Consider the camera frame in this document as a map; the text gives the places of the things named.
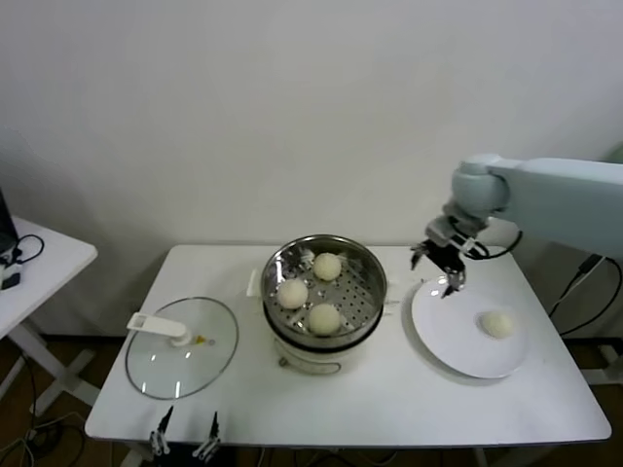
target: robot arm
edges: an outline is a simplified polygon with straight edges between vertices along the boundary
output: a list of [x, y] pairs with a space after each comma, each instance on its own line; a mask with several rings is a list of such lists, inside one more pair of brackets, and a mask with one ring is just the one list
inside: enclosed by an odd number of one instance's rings
[[490, 217], [566, 246], [623, 257], [623, 164], [475, 156], [455, 170], [452, 190], [412, 260], [414, 266], [426, 255], [448, 275], [445, 296], [463, 287], [458, 254], [469, 251]]

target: cable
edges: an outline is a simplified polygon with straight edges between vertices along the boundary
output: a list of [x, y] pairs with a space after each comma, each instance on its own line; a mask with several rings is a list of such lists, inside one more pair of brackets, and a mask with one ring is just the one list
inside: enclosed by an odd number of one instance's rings
[[614, 293], [612, 294], [612, 297], [610, 298], [610, 300], [608, 300], [607, 304], [605, 304], [605, 306], [595, 316], [593, 316], [588, 321], [583, 322], [582, 324], [578, 324], [577, 326], [569, 329], [568, 331], [564, 331], [563, 333], [561, 333], [561, 336], [566, 336], [567, 334], [571, 334], [597, 321], [599, 318], [602, 317], [602, 315], [604, 315], [604, 313], [610, 308], [610, 306], [614, 303], [614, 301], [618, 297], [619, 292], [621, 292], [621, 287], [623, 286], [623, 270], [621, 270], [621, 267], [616, 261], [610, 258], [607, 258], [606, 261], [608, 261], [610, 264], [612, 264], [616, 268], [616, 273], [618, 275], [618, 282], [616, 284], [616, 288], [614, 289]]
[[23, 363], [26, 365], [26, 369], [30, 374], [30, 389], [32, 390], [32, 413], [30, 414], [30, 429], [34, 429], [35, 427], [35, 416], [37, 416], [37, 385], [35, 384], [35, 374], [32, 371], [32, 367], [30, 366], [30, 362], [28, 361], [28, 357], [26, 357], [25, 353], [21, 353], [21, 359]]
[[80, 460], [80, 457], [82, 457], [82, 454], [85, 451], [86, 436], [80, 428], [77, 428], [73, 425], [65, 425], [64, 428], [66, 430], [75, 430], [76, 433], [78, 433], [78, 435], [80, 436], [80, 448], [78, 449], [78, 452], [76, 452], [74, 459], [67, 464], [67, 467], [75, 467], [78, 464], [78, 460]]
[[70, 416], [76, 416], [80, 418], [83, 422], [85, 421], [85, 419], [79, 413], [71, 412], [54, 420], [49, 420], [44, 423], [36, 424], [37, 387], [35, 384], [34, 372], [32, 370], [30, 362], [28, 361], [28, 358], [24, 353], [21, 354], [20, 358], [23, 359], [26, 369], [28, 370], [28, 373], [30, 375], [30, 384], [32, 388], [32, 415], [30, 417], [30, 428], [22, 438], [18, 438], [4, 448], [0, 449], [0, 452], [5, 452], [5, 454], [0, 458], [0, 467], [4, 464], [9, 455], [13, 451], [15, 451], [15, 449], [18, 448], [20, 445], [23, 445], [24, 451], [19, 461], [19, 465], [23, 465], [23, 460], [24, 458], [26, 458], [28, 460], [26, 465], [28, 467], [34, 467], [36, 459], [46, 457], [57, 448], [63, 436], [63, 433], [68, 430], [76, 431], [79, 434], [81, 440], [80, 448], [78, 449], [78, 452], [76, 453], [74, 459], [66, 466], [75, 467], [85, 450], [86, 435], [81, 428], [73, 425], [62, 424], [61, 422]]
[[[467, 235], [464, 235], [460, 231], [457, 230], [457, 232], [467, 237]], [[512, 241], [510, 245], [508, 245], [508, 247], [505, 250], [502, 250], [499, 253], [495, 253], [493, 255], [489, 252], [489, 249], [485, 245], [483, 245], [480, 241], [475, 240], [475, 243], [474, 243], [475, 247], [478, 247], [481, 250], [483, 250], [484, 254], [476, 251], [476, 248], [472, 248], [468, 253], [465, 253], [465, 256], [469, 258], [470, 260], [474, 260], [474, 261], [494, 260], [495, 258], [499, 258], [500, 256], [504, 256], [510, 253], [511, 251], [513, 251], [517, 247], [517, 245], [519, 245], [519, 242], [522, 241], [523, 237], [524, 237], [524, 233], [522, 231], [518, 231], [515, 239]]]
[[9, 456], [11, 455], [11, 453], [16, 450], [19, 445], [22, 444], [23, 445], [23, 454], [22, 454], [22, 460], [23, 460], [23, 455], [28, 452], [28, 459], [30, 461], [30, 467], [33, 467], [35, 465], [35, 459], [34, 459], [34, 455], [32, 454], [32, 451], [30, 450], [30, 448], [28, 447], [27, 442], [23, 439], [23, 438], [19, 438], [17, 440], [14, 440], [12, 443], [10, 443], [6, 448], [4, 448], [3, 450], [7, 451], [5, 452], [5, 454], [0, 458], [0, 466], [4, 465], [5, 461], [9, 458]]
[[513, 240], [513, 242], [508, 245], [508, 247], [505, 250], [500, 251], [499, 253], [495, 253], [494, 255], [491, 255], [489, 258], [487, 258], [488, 260], [493, 260], [495, 258], [499, 258], [500, 256], [504, 256], [508, 253], [510, 253], [511, 251], [513, 251], [515, 248], [517, 248], [517, 245], [519, 245], [519, 242], [522, 241], [522, 238], [524, 237], [524, 233], [522, 231], [518, 231], [517, 232], [517, 236], [515, 237], [515, 239]]
[[575, 276], [573, 277], [573, 279], [571, 280], [571, 282], [567, 285], [567, 287], [565, 288], [565, 291], [563, 292], [563, 295], [561, 295], [561, 297], [552, 305], [552, 310], [549, 312], [549, 317], [551, 318], [554, 313], [556, 312], [556, 308], [558, 308], [558, 306], [561, 304], [561, 302], [566, 299], [569, 294], [571, 292], [573, 292], [573, 290], [580, 285], [582, 282], [584, 282], [589, 275], [591, 275], [593, 273], [593, 271], [601, 264], [603, 263], [605, 260], [605, 257], [601, 257], [596, 263], [595, 265], [589, 269], [588, 272], [582, 274], [581, 270], [578, 270], [578, 272], [575, 274]]
[[37, 251], [37, 253], [30, 256], [29, 258], [26, 258], [25, 260], [16, 259], [16, 263], [19, 265], [24, 265], [28, 263], [29, 261], [32, 261], [35, 258], [38, 258], [39, 256], [41, 256], [41, 253], [43, 253], [43, 250], [46, 249], [46, 242], [44, 241], [43, 238], [41, 238], [39, 235], [35, 235], [34, 233], [29, 233], [28, 235], [24, 235], [18, 239], [18, 243], [16, 244], [16, 247], [15, 247], [15, 251], [18, 253], [18, 256], [21, 255], [21, 249], [19, 248], [19, 245], [27, 238], [35, 238], [39, 240], [39, 242], [41, 243], [41, 246], [39, 247], [39, 251]]
[[359, 451], [356, 451], [355, 454], [357, 454], [359, 457], [365, 460], [368, 464], [373, 465], [374, 467], [385, 467], [386, 465], [389, 465], [391, 462], [393, 462], [393, 460], [396, 458], [396, 455], [398, 455], [398, 451], [396, 450], [392, 454], [388, 455], [385, 459], [381, 459], [378, 461], [369, 459], [368, 457], [366, 457]]

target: table leg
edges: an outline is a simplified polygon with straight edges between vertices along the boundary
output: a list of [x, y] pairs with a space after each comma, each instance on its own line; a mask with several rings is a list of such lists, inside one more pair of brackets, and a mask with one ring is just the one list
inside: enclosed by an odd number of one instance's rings
[[489, 467], [485, 450], [482, 448], [474, 448], [474, 456], [476, 457], [476, 465], [478, 467]]
[[89, 406], [95, 403], [99, 389], [76, 376], [91, 361], [94, 356], [93, 352], [83, 350], [71, 365], [65, 368], [41, 342], [41, 338], [24, 325], [17, 325], [9, 333], [9, 338], [55, 378], [55, 382], [37, 399], [35, 415], [43, 414], [62, 391], [68, 392]]
[[623, 385], [623, 356], [619, 356], [610, 345], [600, 345], [600, 352], [608, 366], [597, 370], [582, 370], [582, 375], [592, 386], [602, 384]]
[[138, 443], [126, 443], [129, 448], [128, 455], [122, 461], [120, 467], [139, 467], [143, 460], [151, 462], [154, 460], [152, 452]]
[[24, 366], [25, 363], [23, 363], [23, 359], [21, 357], [18, 358], [17, 362], [13, 365], [13, 367], [11, 367], [11, 370], [9, 370], [9, 374], [6, 375], [6, 377], [2, 380], [2, 383], [0, 383], [0, 399], [2, 399], [7, 393], [11, 387], [11, 384], [13, 384], [13, 381], [16, 380], [16, 377], [18, 377], [19, 372]]
[[528, 467], [538, 459], [545, 457], [556, 445], [534, 446], [529, 448], [513, 448], [501, 459], [494, 462], [492, 467]]

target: glass lid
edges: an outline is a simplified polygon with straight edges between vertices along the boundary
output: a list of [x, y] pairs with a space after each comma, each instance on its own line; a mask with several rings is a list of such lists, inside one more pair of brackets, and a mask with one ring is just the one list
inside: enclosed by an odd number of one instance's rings
[[215, 381], [238, 346], [238, 322], [224, 304], [194, 297], [172, 302], [154, 316], [186, 325], [190, 343], [176, 346], [170, 338], [137, 332], [129, 343], [126, 371], [131, 384], [154, 399], [179, 399]]

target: lid handle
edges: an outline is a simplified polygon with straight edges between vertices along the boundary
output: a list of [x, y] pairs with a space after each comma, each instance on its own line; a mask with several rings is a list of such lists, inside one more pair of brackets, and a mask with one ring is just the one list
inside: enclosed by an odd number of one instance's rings
[[159, 318], [146, 313], [135, 313], [126, 326], [132, 331], [150, 333], [170, 338], [172, 345], [181, 347], [190, 343], [192, 335], [184, 323]]

